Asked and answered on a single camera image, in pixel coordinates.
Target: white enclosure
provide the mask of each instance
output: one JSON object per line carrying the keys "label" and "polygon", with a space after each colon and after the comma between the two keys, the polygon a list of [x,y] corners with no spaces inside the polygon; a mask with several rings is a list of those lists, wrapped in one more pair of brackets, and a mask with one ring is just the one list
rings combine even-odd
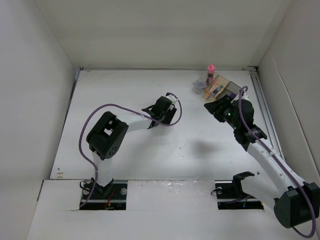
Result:
{"label": "white enclosure", "polygon": [[75,66],[258,66],[289,0],[35,0]]}

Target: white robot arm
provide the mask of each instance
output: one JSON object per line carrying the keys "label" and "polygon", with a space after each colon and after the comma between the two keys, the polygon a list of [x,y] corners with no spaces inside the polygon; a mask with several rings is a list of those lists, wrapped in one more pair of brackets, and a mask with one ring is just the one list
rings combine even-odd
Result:
{"label": "white robot arm", "polygon": [[265,203],[285,228],[312,220],[313,235],[315,218],[319,217],[320,188],[298,176],[275,152],[266,134],[254,124],[254,108],[248,96],[246,93],[243,99],[238,96],[232,99],[225,95],[204,104],[204,107],[219,122],[227,122],[233,128],[237,142],[258,161],[274,185],[266,184],[261,175],[247,171],[233,176],[231,191],[235,195],[253,196]]}
{"label": "white robot arm", "polygon": [[159,124],[170,126],[177,111],[175,107],[177,101],[178,98],[174,94],[167,93],[154,105],[142,109],[144,113],[138,114],[118,106],[132,113],[114,115],[107,111],[101,116],[86,137],[89,149],[92,151],[96,177],[92,178],[90,183],[80,185],[83,190],[91,192],[84,199],[83,205],[88,202],[87,199],[91,194],[98,200],[105,200],[110,196],[113,188],[112,158],[118,152],[125,135],[141,129],[151,129]]}

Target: black mount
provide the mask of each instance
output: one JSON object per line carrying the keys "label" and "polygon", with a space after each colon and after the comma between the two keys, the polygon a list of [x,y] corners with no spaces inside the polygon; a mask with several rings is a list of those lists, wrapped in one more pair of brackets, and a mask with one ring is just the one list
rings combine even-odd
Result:
{"label": "black mount", "polygon": [[[221,99],[204,104],[204,107],[220,123],[227,122],[233,128],[233,134],[236,141],[242,145],[245,151],[248,150],[250,143],[255,143],[256,139],[248,132],[244,126],[239,113],[239,101],[231,103],[233,99],[225,95]],[[241,100],[241,110],[244,120],[248,127],[260,139],[267,139],[267,135],[254,124],[255,110],[252,103],[248,100]]]}
{"label": "black mount", "polygon": [[[146,112],[151,118],[158,120],[163,124],[170,124],[177,109],[170,99],[165,96],[161,96],[154,105],[144,108],[142,111]],[[158,123],[152,121],[149,128],[151,129],[158,125]]]}
{"label": "black mount", "polygon": [[[315,218],[318,218],[320,188],[314,182],[305,183],[302,188],[312,204]],[[291,187],[289,191],[286,191],[280,198],[276,198],[274,201],[274,214],[281,225],[287,229],[312,219],[307,202],[298,188]]]}
{"label": "black mount", "polygon": [[[91,182],[86,182],[83,186],[81,186],[82,182],[80,182],[80,187],[83,190],[90,192],[93,185],[94,185],[94,182],[95,182],[95,180],[93,178],[91,178]],[[113,184],[114,184],[113,179],[106,186],[100,186],[99,184],[96,183],[94,190],[92,192],[92,196],[94,196],[97,199],[107,199],[111,194]]]}
{"label": "black mount", "polygon": [[101,160],[112,158],[119,150],[128,127],[116,115],[106,111],[86,137],[90,150],[96,152]]}

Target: white floor panel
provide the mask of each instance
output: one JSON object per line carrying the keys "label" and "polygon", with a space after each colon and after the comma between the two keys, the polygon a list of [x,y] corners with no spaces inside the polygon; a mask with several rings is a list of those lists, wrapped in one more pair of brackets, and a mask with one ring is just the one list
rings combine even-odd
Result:
{"label": "white floor panel", "polygon": [[[247,85],[255,109],[255,123],[266,133],[248,71],[219,71],[239,86]],[[202,71],[195,70],[96,70],[81,71],[58,147],[51,179],[90,179],[93,167],[78,150],[81,129],[98,106],[114,103],[140,111],[172,92],[179,96],[183,113],[172,127],[159,126],[128,133],[113,157],[117,180],[231,179],[244,171],[261,171],[259,164],[237,143],[233,129],[218,122],[204,108],[206,101],[192,91]],[[99,111],[88,124],[86,137],[104,111],[119,115],[115,107]],[[92,153],[83,140],[84,152]]]}
{"label": "white floor panel", "polygon": [[[216,208],[192,206],[192,192],[199,203],[217,202],[210,195],[211,182],[203,181],[177,187],[179,193],[163,195],[167,192],[168,182],[132,181],[128,188],[128,201],[138,196],[146,196],[142,188],[146,184],[147,192],[154,198],[161,198],[161,206],[144,198],[135,206],[123,211],[78,210],[81,190],[78,180],[47,180],[44,182],[35,211],[28,240],[73,240],[73,239],[114,239],[114,240],[299,240],[302,239],[292,229],[283,228],[275,218],[273,211],[265,210],[217,210]],[[190,209],[172,209],[165,205],[180,202]],[[302,224],[303,232],[310,230],[310,222]]]}

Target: purple cable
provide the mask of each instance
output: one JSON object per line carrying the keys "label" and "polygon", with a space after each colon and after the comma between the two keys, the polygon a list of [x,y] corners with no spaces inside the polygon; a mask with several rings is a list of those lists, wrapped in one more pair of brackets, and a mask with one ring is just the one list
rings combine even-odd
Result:
{"label": "purple cable", "polygon": [[[240,118],[242,120],[243,125],[245,126],[245,128],[248,130],[248,132],[265,148],[265,150],[268,151],[268,153],[272,153],[271,149],[263,142],[260,140],[260,138],[258,138],[253,131],[251,131],[251,129],[248,127],[245,118],[242,114],[242,109],[241,109],[241,98],[242,95],[244,94],[244,90],[247,91],[248,87],[244,86],[243,88],[241,88],[240,90],[240,94],[239,94],[239,114],[240,114]],[[302,237],[306,238],[306,239],[310,239],[313,237],[313,235],[316,232],[316,215],[315,215],[315,211],[314,208],[312,207],[312,204],[306,194],[306,192],[304,191],[304,189],[300,186],[300,184],[298,183],[298,181],[295,179],[294,176],[292,176],[292,174],[285,168],[285,166],[281,163],[281,161],[277,158],[277,156],[275,156],[274,154],[272,154],[273,159],[275,160],[275,162],[281,167],[281,169],[285,172],[285,174],[288,175],[288,177],[294,182],[294,184],[298,187],[298,189],[300,190],[300,192],[302,193],[308,207],[311,213],[311,218],[312,218],[312,229],[309,235],[304,235],[303,233],[301,233],[300,231],[298,231],[295,227],[293,227],[293,229]]]}
{"label": "purple cable", "polygon": [[[176,95],[174,95],[173,93],[171,93],[171,92],[168,92],[167,94],[172,95],[172,96],[174,96],[176,99],[178,99],[178,97],[177,97]],[[108,104],[101,105],[101,106],[97,107],[97,108],[89,115],[89,117],[87,118],[87,120],[85,121],[85,123],[84,123],[84,125],[83,125],[83,127],[82,127],[82,130],[81,130],[81,133],[80,133],[80,137],[79,137],[78,148],[79,148],[79,152],[80,152],[80,154],[82,155],[82,157],[83,157],[85,160],[87,160],[89,163],[91,163],[91,165],[94,167],[95,175],[94,175],[94,183],[93,183],[93,185],[92,185],[92,189],[91,189],[88,197],[86,198],[85,202],[80,205],[80,208],[83,207],[83,206],[89,201],[89,199],[91,198],[92,193],[94,192],[94,189],[95,189],[95,187],[96,187],[96,182],[97,182],[97,180],[98,180],[98,167],[97,167],[97,165],[96,165],[93,161],[91,161],[91,160],[85,155],[84,151],[82,150],[82,139],[83,139],[83,137],[84,137],[84,133],[85,133],[86,127],[87,127],[89,121],[91,120],[91,118],[96,114],[96,112],[98,112],[100,109],[103,109],[103,108],[105,108],[105,107],[116,107],[116,108],[119,108],[119,109],[128,111],[128,112],[130,112],[130,113],[133,113],[133,114],[137,114],[137,115],[140,115],[140,116],[144,116],[146,119],[150,119],[150,120],[156,122],[156,123],[159,124],[159,125],[163,125],[163,126],[166,126],[166,127],[170,127],[170,126],[176,125],[176,124],[180,121],[180,119],[181,119],[181,117],[182,117],[182,105],[181,105],[181,102],[180,102],[179,99],[178,99],[178,103],[179,103],[179,107],[180,107],[180,116],[179,116],[179,118],[178,118],[177,121],[175,121],[174,123],[171,123],[171,124],[164,124],[164,123],[162,123],[162,122],[160,122],[160,121],[158,121],[158,120],[153,119],[152,117],[150,117],[150,116],[148,116],[148,115],[142,114],[142,113],[140,113],[140,112],[137,112],[137,111],[131,110],[131,109],[129,109],[129,108],[125,108],[125,107],[123,107],[123,106],[119,106],[119,105],[117,105],[117,104],[113,104],[113,103],[108,103]]]}
{"label": "purple cable", "polygon": [[248,196],[245,196],[243,198],[239,198],[239,199],[235,199],[235,200],[232,200],[232,201],[226,201],[224,202],[225,204],[234,204],[234,203],[238,203],[238,202],[241,202],[243,200],[247,200],[248,198],[251,198],[252,196],[251,195],[248,195]]}

